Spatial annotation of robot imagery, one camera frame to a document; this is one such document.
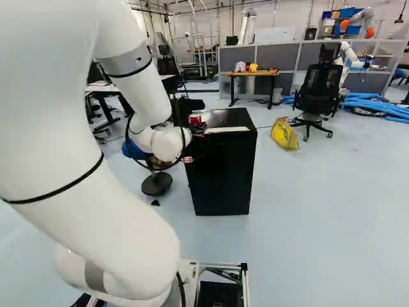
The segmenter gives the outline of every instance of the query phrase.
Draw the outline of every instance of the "white robot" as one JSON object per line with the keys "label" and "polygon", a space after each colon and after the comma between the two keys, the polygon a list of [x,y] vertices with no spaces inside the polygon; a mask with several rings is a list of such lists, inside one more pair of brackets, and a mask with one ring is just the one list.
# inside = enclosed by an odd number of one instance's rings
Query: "white robot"
{"label": "white robot", "polygon": [[5,0],[0,19],[0,197],[58,243],[68,284],[118,306],[161,306],[178,238],[116,180],[84,112],[97,58],[135,110],[133,140],[163,161],[182,150],[180,130],[150,129],[171,106],[128,4]]}

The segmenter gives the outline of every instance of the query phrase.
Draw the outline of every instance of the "black cable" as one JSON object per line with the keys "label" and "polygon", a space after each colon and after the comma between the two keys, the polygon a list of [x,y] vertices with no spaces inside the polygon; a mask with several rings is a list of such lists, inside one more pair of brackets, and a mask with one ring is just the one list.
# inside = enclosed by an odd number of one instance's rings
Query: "black cable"
{"label": "black cable", "polygon": [[160,17],[160,24],[162,25],[162,31],[164,32],[164,35],[165,35],[165,27],[164,27],[164,22],[162,20],[162,15],[159,15],[159,17]]}
{"label": "black cable", "polygon": [[118,136],[117,138],[114,138],[114,139],[108,139],[107,141],[105,141],[105,144],[106,143],[109,143],[109,142],[113,142],[113,141],[116,141],[117,139],[121,139],[121,138],[124,138],[125,136]]}
{"label": "black cable", "polygon": [[407,1],[407,0],[405,0],[405,3],[404,3],[404,5],[403,5],[403,9],[402,9],[401,15],[403,15],[403,11],[405,10],[405,7],[406,7],[406,1]]}
{"label": "black cable", "polygon": [[[259,104],[267,104],[269,103],[269,100],[267,99],[252,99],[249,100],[249,102],[257,102]],[[281,106],[283,104],[283,102],[279,102],[278,104],[272,103],[273,106]]]}
{"label": "black cable", "polygon": [[183,286],[183,280],[181,280],[180,273],[176,272],[176,278],[178,280],[179,289],[180,289],[180,300],[181,300],[181,307],[186,307],[186,294],[185,294],[185,287]]}
{"label": "black cable", "polygon": [[[180,123],[181,121],[180,121],[179,102],[178,101],[175,101],[175,109],[176,109],[176,116],[178,118],[178,122]],[[183,147],[182,147],[182,150],[181,150],[181,153],[180,153],[179,157],[171,165],[168,165],[168,166],[165,166],[165,167],[159,168],[159,169],[153,169],[153,168],[151,169],[149,166],[146,166],[146,165],[142,164],[141,162],[139,162],[139,160],[137,160],[135,158],[135,155],[133,154],[132,148],[130,146],[129,130],[130,130],[130,122],[131,122],[132,118],[134,117],[134,114],[129,116],[127,127],[126,127],[126,130],[125,130],[125,144],[127,145],[129,155],[133,158],[133,160],[136,163],[138,163],[140,166],[142,166],[143,168],[148,169],[149,171],[165,171],[165,170],[167,170],[169,168],[172,168],[173,166],[177,165],[183,159],[183,151],[186,148],[186,137],[185,137],[185,132],[183,131],[183,127],[180,126],[180,132],[181,132],[181,139],[182,139]]]}
{"label": "black cable", "polygon": [[256,129],[262,129],[262,128],[271,128],[271,127],[273,127],[274,125],[271,125],[271,126],[262,126],[262,127],[256,127]]}

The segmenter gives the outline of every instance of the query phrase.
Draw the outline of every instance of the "black stripe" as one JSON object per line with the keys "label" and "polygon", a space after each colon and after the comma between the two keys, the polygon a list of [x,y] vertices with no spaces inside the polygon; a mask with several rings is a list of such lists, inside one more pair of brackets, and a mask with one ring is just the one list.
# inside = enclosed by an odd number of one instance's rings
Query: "black stripe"
{"label": "black stripe", "polygon": [[101,165],[102,161],[104,160],[104,153],[101,153],[101,158],[99,158],[98,162],[89,170],[87,171],[85,174],[83,174],[83,176],[79,177],[78,179],[75,179],[73,182],[64,185],[63,187],[60,187],[57,190],[54,190],[50,193],[41,195],[41,196],[37,196],[34,198],[29,198],[27,200],[6,200],[4,198],[0,198],[3,201],[9,203],[10,205],[23,205],[26,203],[34,203],[36,201],[41,201],[41,200],[46,200],[47,198],[53,197],[59,193],[62,193],[68,189],[71,189],[73,186],[79,184],[81,181],[83,181],[84,179],[88,178],[94,171],[96,171],[96,169]]}
{"label": "black stripe", "polygon": [[127,74],[123,74],[123,75],[111,75],[111,74],[107,74],[109,77],[112,78],[116,78],[116,79],[121,79],[121,78],[126,78],[126,77],[130,77],[131,75],[136,75],[139,72],[143,71],[145,68],[147,68],[149,65],[151,65],[152,63],[152,57],[149,60],[148,64],[146,64],[145,66],[141,67],[140,69],[134,70],[133,72],[129,72]]}

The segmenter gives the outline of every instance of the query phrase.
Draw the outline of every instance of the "gray partition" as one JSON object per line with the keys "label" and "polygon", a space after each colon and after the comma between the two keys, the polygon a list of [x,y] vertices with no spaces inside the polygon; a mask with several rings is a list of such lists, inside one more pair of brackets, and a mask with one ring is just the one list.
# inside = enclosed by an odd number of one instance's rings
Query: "gray partition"
{"label": "gray partition", "polygon": [[299,47],[299,43],[258,46],[257,64],[260,68],[294,70]]}
{"label": "gray partition", "polygon": [[307,70],[311,64],[317,64],[320,56],[321,44],[326,48],[335,49],[339,43],[334,42],[313,42],[303,43],[298,61],[298,70]]}
{"label": "gray partition", "polygon": [[[291,83],[293,82],[293,73],[281,73],[274,77],[274,87],[282,88],[282,95],[289,95]],[[269,95],[271,92],[271,77],[259,76],[255,78],[254,94]]]}
{"label": "gray partition", "polygon": [[255,46],[220,48],[220,71],[230,72],[235,69],[237,62],[254,62]]}
{"label": "gray partition", "polygon": [[383,87],[388,82],[389,74],[348,74],[343,88],[352,92],[382,94]]}

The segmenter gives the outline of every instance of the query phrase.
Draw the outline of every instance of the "black box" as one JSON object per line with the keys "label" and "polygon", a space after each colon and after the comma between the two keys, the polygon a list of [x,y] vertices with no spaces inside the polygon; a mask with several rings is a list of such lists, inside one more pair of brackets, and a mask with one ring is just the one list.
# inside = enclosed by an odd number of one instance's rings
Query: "black box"
{"label": "black box", "polygon": [[256,154],[257,130],[246,108],[210,111],[208,128],[247,127],[193,137],[184,156],[197,216],[248,214]]}

